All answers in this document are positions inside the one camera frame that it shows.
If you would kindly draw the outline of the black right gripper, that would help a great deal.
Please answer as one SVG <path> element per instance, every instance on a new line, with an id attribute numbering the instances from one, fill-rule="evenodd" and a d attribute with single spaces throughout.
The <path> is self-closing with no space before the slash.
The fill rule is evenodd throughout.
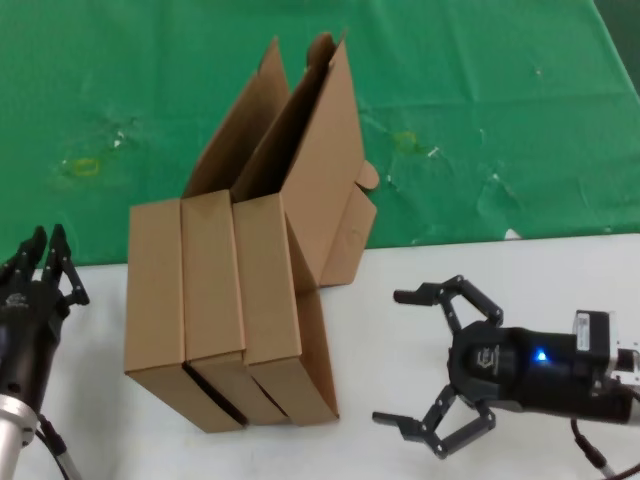
<path id="1" fill-rule="evenodd" d="M 462 328 L 452 300 L 463 297 L 485 321 Z M 453 334 L 446 385 L 422 420 L 373 412 L 375 423 L 398 428 L 405 441 L 427 445 L 439 459 L 495 428 L 489 407 L 577 420 L 629 425 L 631 395 L 605 380 L 609 360 L 578 348 L 574 334 L 502 328 L 503 311 L 469 280 L 457 275 L 416 290 L 395 290 L 398 304 L 440 306 Z M 461 396 L 477 417 L 446 437 L 441 422 Z"/>

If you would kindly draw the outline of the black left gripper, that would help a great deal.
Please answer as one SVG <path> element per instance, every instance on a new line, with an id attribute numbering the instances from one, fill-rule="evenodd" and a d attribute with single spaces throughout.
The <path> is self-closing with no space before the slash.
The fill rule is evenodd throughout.
<path id="1" fill-rule="evenodd" d="M 37 226 L 16 253 L 1 263 L 1 285 L 29 282 L 46 245 L 46 231 Z M 71 285 L 67 295 L 60 290 L 63 276 Z M 41 281 L 1 296 L 1 393 L 28 406 L 43 404 L 62 323 L 69 314 L 64 300 L 67 306 L 90 303 L 61 224 L 54 226 Z"/>

